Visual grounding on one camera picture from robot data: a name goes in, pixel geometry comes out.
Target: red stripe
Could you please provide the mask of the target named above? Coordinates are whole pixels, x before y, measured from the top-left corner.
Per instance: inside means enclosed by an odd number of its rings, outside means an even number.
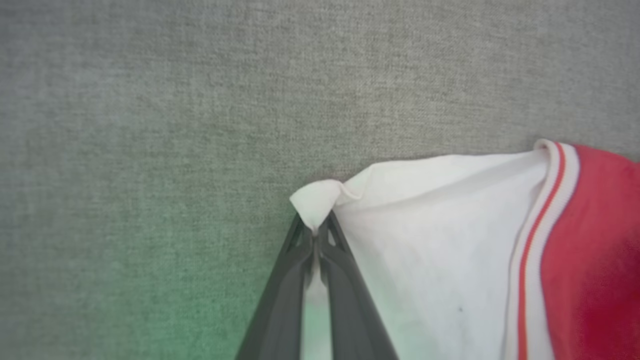
[[[527,319],[526,319],[526,301],[525,301],[525,273],[527,268],[527,258],[529,257],[529,249],[531,248],[531,243],[533,242],[533,237],[538,230],[538,226],[540,222],[545,217],[545,213],[549,209],[551,202],[553,201],[560,184],[562,183],[564,176],[564,151],[560,144],[555,143],[558,152],[560,153],[560,166],[558,167],[558,176],[556,177],[556,182],[554,183],[553,189],[551,189],[551,193],[547,197],[545,201],[545,205],[542,207],[542,210],[538,214],[536,218],[536,222],[533,224],[531,228],[531,232],[527,237],[527,243],[524,247],[524,252],[522,253],[522,260],[520,262],[520,276],[519,276],[519,286],[518,286],[518,360],[527,360]]]

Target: red and white garment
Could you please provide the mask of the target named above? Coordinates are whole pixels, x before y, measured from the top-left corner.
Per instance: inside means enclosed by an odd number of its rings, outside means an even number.
[[[540,140],[377,163],[291,201],[311,228],[334,210],[401,359],[640,359],[638,163]]]

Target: gray fabric surface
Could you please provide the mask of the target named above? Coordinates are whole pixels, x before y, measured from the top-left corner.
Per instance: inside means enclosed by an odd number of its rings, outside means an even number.
[[[640,3],[0,3],[3,359],[230,359],[306,182],[640,159]]]

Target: white fabric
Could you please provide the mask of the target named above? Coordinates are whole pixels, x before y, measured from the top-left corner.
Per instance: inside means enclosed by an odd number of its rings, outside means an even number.
[[[401,359],[495,360],[511,255],[548,163],[543,149],[378,163],[291,202],[312,229],[336,212]],[[304,358],[330,359],[319,279],[306,299]]]

